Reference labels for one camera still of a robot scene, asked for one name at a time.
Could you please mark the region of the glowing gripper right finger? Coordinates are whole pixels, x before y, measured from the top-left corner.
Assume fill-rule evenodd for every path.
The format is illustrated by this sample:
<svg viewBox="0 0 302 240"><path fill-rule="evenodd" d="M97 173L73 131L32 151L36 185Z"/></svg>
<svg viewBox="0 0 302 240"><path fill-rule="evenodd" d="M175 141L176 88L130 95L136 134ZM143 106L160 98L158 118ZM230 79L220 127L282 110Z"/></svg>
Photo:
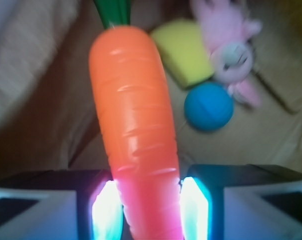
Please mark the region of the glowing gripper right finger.
<svg viewBox="0 0 302 240"><path fill-rule="evenodd" d="M302 173L289 168L194 164L180 203L187 240L302 240Z"/></svg>

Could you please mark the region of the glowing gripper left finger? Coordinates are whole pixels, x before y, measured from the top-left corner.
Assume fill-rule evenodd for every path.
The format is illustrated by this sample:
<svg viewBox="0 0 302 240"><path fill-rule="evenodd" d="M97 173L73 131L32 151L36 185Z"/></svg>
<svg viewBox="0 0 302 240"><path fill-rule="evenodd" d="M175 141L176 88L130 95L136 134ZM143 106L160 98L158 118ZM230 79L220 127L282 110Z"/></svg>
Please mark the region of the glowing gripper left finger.
<svg viewBox="0 0 302 240"><path fill-rule="evenodd" d="M118 240L123 210L107 170L23 172L0 180L0 240Z"/></svg>

